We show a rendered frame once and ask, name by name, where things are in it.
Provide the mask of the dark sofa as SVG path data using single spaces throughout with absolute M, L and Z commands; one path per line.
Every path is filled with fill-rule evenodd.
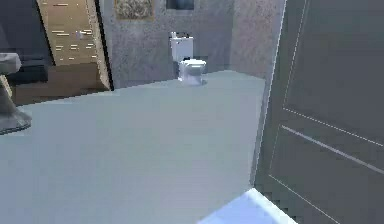
M 20 70 L 7 76 L 11 86 L 48 81 L 50 63 L 43 56 L 24 55 L 21 62 Z

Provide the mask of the white toilet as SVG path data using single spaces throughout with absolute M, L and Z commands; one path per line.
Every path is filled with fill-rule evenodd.
M 178 80 L 185 85 L 199 86 L 207 62 L 194 58 L 193 37 L 172 37 L 170 39 L 172 59 L 177 63 Z

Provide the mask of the dark window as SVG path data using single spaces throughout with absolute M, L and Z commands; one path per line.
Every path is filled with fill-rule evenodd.
M 166 0 L 166 8 L 174 10 L 193 10 L 194 0 Z

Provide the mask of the gold framed picture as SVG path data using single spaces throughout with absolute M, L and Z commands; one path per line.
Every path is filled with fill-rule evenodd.
M 149 19 L 154 14 L 153 0 L 115 0 L 115 11 L 119 19 Z

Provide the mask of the dark grey room door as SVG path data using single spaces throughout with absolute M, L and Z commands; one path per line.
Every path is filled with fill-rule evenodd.
M 384 0 L 286 0 L 254 186 L 297 224 L 384 224 Z

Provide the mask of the wooden room door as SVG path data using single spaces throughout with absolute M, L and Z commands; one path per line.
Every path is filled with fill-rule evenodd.
M 95 63 L 98 80 L 111 89 L 95 3 L 35 0 L 56 65 Z

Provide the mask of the grey pedestal sink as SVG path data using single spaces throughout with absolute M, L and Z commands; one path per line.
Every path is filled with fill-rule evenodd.
M 32 124 L 32 118 L 14 104 L 7 81 L 7 76 L 17 73 L 21 65 L 17 53 L 0 52 L 0 135 L 27 129 Z

